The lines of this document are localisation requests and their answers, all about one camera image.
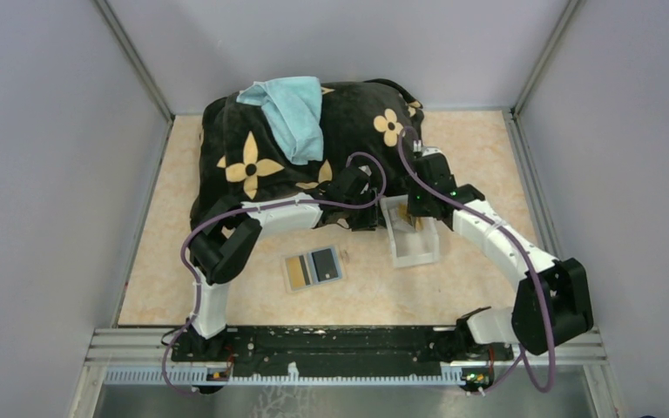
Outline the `white plastic tray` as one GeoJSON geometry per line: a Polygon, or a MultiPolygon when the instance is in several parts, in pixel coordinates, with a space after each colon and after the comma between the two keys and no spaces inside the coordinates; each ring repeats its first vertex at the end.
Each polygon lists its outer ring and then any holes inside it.
{"type": "Polygon", "coordinates": [[[408,204],[407,195],[386,197],[380,200],[393,266],[407,268],[438,262],[441,251],[435,220],[420,218],[423,229],[417,233],[406,233],[400,228],[400,222],[396,216],[396,209],[400,204],[408,204]]]}

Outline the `black credit card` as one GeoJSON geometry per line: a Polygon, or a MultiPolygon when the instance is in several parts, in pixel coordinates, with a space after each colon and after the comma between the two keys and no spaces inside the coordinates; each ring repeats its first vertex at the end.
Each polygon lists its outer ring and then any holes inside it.
{"type": "Polygon", "coordinates": [[[316,284],[328,283],[343,277],[338,252],[333,246],[317,249],[310,254],[316,284]]]}

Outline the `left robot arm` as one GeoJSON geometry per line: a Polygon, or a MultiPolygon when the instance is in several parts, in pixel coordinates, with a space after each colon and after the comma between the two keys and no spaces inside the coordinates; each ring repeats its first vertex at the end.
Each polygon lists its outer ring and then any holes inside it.
{"type": "Polygon", "coordinates": [[[185,238],[181,262],[193,275],[195,296],[185,328],[194,330],[192,348],[207,361],[226,349],[226,304],[229,284],[245,269],[259,239],[333,225],[353,215],[370,214],[388,184],[379,162],[372,173],[350,163],[319,190],[284,199],[243,202],[219,199],[185,238]]]}

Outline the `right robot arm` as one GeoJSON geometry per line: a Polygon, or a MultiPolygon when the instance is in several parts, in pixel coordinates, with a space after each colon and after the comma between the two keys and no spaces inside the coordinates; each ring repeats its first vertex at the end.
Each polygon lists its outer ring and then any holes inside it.
{"type": "Polygon", "coordinates": [[[483,307],[456,322],[456,349],[479,358],[492,343],[518,344],[540,355],[590,331],[594,325],[585,267],[561,260],[524,238],[473,185],[457,185],[437,148],[400,151],[409,175],[409,212],[442,221],[467,239],[515,290],[510,307],[483,307]]]}

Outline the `beige card holder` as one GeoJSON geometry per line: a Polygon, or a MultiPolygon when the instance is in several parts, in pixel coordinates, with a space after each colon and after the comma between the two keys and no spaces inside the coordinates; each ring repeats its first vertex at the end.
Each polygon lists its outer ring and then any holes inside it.
{"type": "Polygon", "coordinates": [[[284,256],[284,282],[290,293],[344,280],[346,277],[337,246],[324,246],[284,256]]]}

